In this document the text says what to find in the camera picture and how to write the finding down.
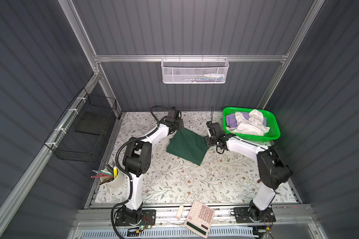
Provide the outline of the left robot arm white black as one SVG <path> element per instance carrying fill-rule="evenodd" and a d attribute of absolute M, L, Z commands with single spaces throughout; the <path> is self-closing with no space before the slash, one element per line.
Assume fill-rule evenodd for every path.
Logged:
<path fill-rule="evenodd" d="M 141 137 L 131 137 L 121 146 L 121 149 L 126 149 L 122 171 L 129 178 L 128 198 L 122 206 L 122 213 L 135 222 L 142 217 L 143 179 L 151 165 L 153 146 L 183 128 L 181 111 L 175 107 L 152 106 L 150 113 L 156 126 Z"/>

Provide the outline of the dark green t shirt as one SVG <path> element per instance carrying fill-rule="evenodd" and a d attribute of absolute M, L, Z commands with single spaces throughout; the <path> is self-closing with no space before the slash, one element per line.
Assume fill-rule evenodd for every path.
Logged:
<path fill-rule="evenodd" d="M 204 137 L 184 128 L 178 130 L 170 139 L 166 151 L 200 166 L 208 147 Z"/>

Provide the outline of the green plastic laundry basket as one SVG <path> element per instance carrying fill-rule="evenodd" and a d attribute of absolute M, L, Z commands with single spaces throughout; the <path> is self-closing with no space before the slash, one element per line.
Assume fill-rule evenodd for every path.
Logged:
<path fill-rule="evenodd" d="M 224 129 L 224 131 L 226 133 L 231 133 L 226 129 L 225 116 L 227 116 L 231 113 L 235 113 L 235 112 L 250 112 L 252 110 L 253 109 L 237 108 L 237 107 L 227 107 L 227 108 L 223 109 L 222 114 L 223 114 L 223 129 Z M 281 131 L 278 126 L 275 115 L 273 113 L 271 113 L 270 111 L 266 111 L 266 110 L 258 110 L 258 111 L 263 113 L 263 115 L 267 118 L 267 126 L 270 127 L 270 131 L 268 133 L 266 133 L 264 136 L 256 136 L 256 135 L 249 135 L 249 134 L 235 134 L 235 135 L 242 139 L 247 139 L 247 140 L 252 140 L 252 141 L 262 141 L 262 142 L 267 142 L 270 140 L 278 139 L 281 136 Z"/>

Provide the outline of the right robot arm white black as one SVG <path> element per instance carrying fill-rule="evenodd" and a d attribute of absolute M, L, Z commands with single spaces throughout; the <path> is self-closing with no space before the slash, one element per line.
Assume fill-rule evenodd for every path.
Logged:
<path fill-rule="evenodd" d="M 277 194 L 276 190 L 292 176 L 292 169 L 282 162 L 277 150 L 273 147 L 258 145 L 243 140 L 235 134 L 226 134 L 218 122 L 206 123 L 208 136 L 205 137 L 208 147 L 215 146 L 225 151 L 240 153 L 257 163 L 259 172 L 259 188 L 244 213 L 253 222 L 261 222 Z"/>

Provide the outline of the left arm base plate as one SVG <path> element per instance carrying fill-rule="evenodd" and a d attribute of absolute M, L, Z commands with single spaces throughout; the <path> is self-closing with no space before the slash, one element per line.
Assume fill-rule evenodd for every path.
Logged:
<path fill-rule="evenodd" d="M 126 209 L 115 212 L 114 220 L 116 226 L 154 226 L 156 221 L 156 210 L 142 209 L 137 212 Z"/>

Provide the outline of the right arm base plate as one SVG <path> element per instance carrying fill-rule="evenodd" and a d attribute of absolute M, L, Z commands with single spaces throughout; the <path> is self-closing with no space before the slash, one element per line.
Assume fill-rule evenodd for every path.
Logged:
<path fill-rule="evenodd" d="M 272 208 L 258 211 L 249 207 L 235 207 L 230 214 L 235 217 L 237 223 L 275 223 L 276 218 Z"/>

